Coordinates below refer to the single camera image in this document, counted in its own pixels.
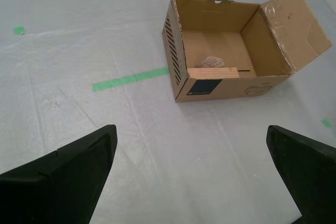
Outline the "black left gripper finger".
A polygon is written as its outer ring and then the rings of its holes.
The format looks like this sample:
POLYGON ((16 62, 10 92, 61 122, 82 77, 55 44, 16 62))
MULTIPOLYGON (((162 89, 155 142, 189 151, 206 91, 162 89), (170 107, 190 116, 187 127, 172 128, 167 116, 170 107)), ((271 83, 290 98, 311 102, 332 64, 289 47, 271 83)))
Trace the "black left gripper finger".
POLYGON ((89 223, 117 148, 106 125, 1 174, 1 223, 89 223))
POLYGON ((266 143, 302 216, 296 223, 335 223, 335 148, 277 125, 266 143))

